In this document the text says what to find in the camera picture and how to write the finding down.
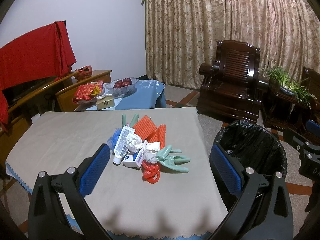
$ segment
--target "black plastic bag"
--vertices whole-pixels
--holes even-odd
[[[279,140],[263,127],[237,120],[221,129],[214,139],[226,153],[259,174],[272,176],[280,171],[287,175],[287,156]]]

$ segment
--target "curtain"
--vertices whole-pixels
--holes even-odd
[[[201,63],[213,63],[218,40],[261,49],[260,74],[281,65],[295,80],[320,72],[320,22],[306,0],[145,0],[147,75],[200,88]]]

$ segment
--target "trash can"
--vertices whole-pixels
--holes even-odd
[[[244,168],[251,167],[266,179],[277,171],[284,178],[287,175],[287,156],[282,144],[260,125],[246,120],[234,121],[217,133],[213,144],[217,143],[229,156],[237,158]],[[228,192],[211,158],[210,164],[223,202],[229,210],[236,197]]]

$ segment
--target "fruit bowl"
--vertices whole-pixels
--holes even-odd
[[[103,84],[103,87],[105,88],[105,93],[112,94],[113,98],[124,98],[129,95],[132,95],[137,89],[135,88],[135,84],[138,82],[138,79],[131,77],[131,85],[120,87],[120,88],[113,88],[116,82],[118,80],[113,80],[111,83],[105,83]]]

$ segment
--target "red cloth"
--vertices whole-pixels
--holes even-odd
[[[36,79],[62,77],[76,62],[64,22],[28,32],[0,49],[0,122],[8,123],[2,90]]]

